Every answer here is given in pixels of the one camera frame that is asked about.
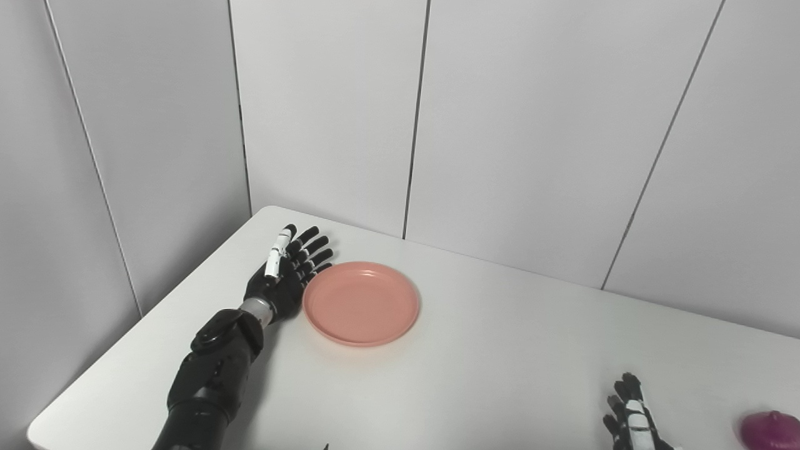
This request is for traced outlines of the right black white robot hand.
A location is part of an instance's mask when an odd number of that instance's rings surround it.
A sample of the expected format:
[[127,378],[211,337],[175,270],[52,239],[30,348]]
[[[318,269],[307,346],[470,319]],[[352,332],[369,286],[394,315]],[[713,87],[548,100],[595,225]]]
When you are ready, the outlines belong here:
[[625,372],[614,382],[614,390],[615,394],[607,397],[611,412],[602,417],[612,436],[612,448],[674,449],[661,438],[637,376]]

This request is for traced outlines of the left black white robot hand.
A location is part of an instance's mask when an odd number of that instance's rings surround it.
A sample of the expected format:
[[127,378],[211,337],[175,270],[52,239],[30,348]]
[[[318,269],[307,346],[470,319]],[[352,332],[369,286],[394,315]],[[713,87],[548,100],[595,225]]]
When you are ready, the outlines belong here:
[[297,231],[292,223],[280,231],[266,261],[247,283],[240,309],[263,327],[295,316],[311,280],[332,267],[329,238],[318,227]]

